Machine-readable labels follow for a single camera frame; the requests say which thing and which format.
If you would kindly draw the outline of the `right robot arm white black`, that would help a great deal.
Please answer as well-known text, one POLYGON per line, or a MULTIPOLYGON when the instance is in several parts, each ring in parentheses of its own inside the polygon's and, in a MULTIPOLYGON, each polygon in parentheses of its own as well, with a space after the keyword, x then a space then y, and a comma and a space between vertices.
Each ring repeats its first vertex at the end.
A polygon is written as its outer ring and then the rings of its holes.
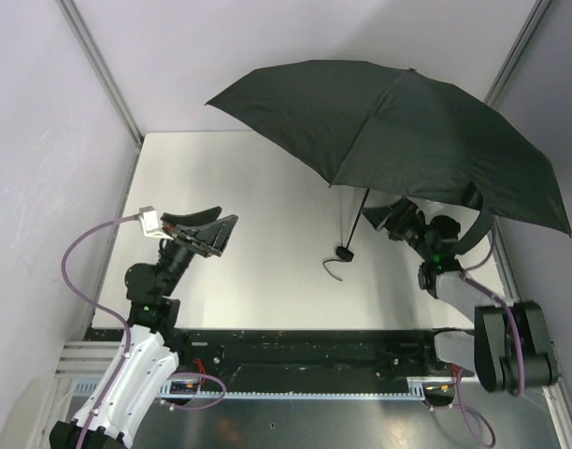
POLYGON ((559 367, 540 306, 534 301, 507 302, 478 282, 458 255, 476 246, 492 229, 493 216, 479 213, 469 230, 446 215, 427 221, 418 205, 401 198, 391 205, 364 208, 363 216, 389 239, 403 241, 422 259, 419 287, 451 305, 473 325, 472 330, 440 331, 436 356, 474 372, 488 392, 515 396, 529 387, 552 386, 559 367))

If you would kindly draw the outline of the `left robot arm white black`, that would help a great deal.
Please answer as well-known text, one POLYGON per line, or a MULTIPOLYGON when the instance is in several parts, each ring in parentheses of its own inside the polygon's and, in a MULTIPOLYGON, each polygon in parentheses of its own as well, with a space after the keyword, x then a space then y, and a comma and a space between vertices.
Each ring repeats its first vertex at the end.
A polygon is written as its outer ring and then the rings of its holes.
POLYGON ((196 256, 221 256, 238 218, 214 207, 186 215, 158 214, 148 206, 110 221, 137 222, 144 236, 157 239, 154 264, 126 270, 124 285, 131 307, 127 317, 95 303, 118 319, 123 335, 103 378, 68 421, 57 422, 49 435, 52 448, 130 448, 162 386, 188 361, 186 334, 177 330, 180 302, 171 297, 196 256))

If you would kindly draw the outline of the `black folding umbrella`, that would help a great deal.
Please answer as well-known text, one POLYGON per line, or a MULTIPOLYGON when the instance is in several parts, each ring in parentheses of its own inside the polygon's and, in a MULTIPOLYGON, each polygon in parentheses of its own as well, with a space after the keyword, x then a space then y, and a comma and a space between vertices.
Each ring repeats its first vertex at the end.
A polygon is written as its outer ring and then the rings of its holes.
POLYGON ((407 198, 465 234, 483 210, 571 233, 551 160, 454 84, 367 61, 261 67, 209 104, 332 185, 407 198))

